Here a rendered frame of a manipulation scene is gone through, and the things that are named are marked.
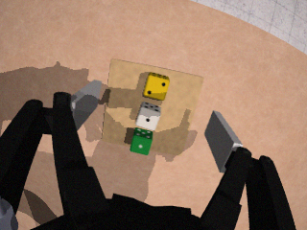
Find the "yellow die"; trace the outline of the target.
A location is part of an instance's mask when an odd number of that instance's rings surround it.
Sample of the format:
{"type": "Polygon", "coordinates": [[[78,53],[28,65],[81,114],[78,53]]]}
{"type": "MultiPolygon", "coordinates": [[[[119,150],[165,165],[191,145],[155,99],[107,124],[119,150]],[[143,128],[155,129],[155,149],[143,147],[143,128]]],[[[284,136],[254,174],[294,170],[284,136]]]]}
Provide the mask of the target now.
{"type": "Polygon", "coordinates": [[[164,101],[169,84],[169,77],[150,72],[144,90],[144,96],[164,101]]]}

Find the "grey die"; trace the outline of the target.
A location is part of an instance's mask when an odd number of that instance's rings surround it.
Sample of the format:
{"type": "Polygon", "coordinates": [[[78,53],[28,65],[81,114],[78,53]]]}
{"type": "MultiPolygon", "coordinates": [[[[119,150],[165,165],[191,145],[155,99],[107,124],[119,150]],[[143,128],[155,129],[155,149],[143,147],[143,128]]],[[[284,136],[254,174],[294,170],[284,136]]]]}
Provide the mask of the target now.
{"type": "Polygon", "coordinates": [[[136,125],[154,131],[161,115],[160,106],[142,102],[136,125]]]}

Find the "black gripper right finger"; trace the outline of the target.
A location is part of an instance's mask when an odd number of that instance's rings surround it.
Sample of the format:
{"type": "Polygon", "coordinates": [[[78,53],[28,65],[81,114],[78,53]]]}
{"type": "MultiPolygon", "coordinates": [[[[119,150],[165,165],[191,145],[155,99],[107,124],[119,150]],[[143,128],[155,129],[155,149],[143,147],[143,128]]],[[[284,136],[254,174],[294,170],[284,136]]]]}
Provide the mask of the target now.
{"type": "Polygon", "coordinates": [[[255,159],[213,110],[204,136],[220,173],[224,173],[201,215],[197,230],[234,230],[246,184],[249,230],[296,230],[288,199],[273,161],[255,159]],[[258,182],[259,181],[259,182],[258,182]]]}

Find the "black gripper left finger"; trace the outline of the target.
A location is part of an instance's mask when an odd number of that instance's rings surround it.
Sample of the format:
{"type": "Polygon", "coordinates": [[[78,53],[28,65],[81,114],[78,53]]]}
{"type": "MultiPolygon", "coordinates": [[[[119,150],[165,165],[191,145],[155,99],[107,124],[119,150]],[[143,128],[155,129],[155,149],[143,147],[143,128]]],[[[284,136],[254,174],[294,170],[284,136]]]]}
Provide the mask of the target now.
{"type": "Polygon", "coordinates": [[[75,230],[124,230],[88,167],[78,135],[98,106],[101,85],[93,80],[72,97],[56,92],[53,108],[29,100],[5,129],[0,137],[0,230],[18,230],[15,215],[42,134],[52,135],[63,214],[70,211],[75,230]]]}

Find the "tan flat mat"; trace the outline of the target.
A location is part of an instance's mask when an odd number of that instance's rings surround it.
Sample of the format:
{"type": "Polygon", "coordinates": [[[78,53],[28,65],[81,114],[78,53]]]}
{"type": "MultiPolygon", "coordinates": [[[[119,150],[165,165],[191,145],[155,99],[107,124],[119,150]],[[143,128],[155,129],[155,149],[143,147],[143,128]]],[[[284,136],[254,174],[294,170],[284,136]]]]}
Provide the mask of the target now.
{"type": "Polygon", "coordinates": [[[204,77],[151,65],[111,59],[102,141],[130,147],[142,102],[160,106],[150,151],[181,156],[204,77]],[[143,95],[150,72],[169,77],[164,101],[143,95]]]}

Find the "green die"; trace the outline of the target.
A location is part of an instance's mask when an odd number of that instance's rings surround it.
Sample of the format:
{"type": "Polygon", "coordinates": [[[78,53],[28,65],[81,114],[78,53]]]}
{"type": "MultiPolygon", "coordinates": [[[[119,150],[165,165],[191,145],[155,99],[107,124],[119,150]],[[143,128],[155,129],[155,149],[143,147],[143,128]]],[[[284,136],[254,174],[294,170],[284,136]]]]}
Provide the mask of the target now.
{"type": "Polygon", "coordinates": [[[153,141],[153,132],[135,128],[132,136],[130,151],[148,155],[153,141]]]}

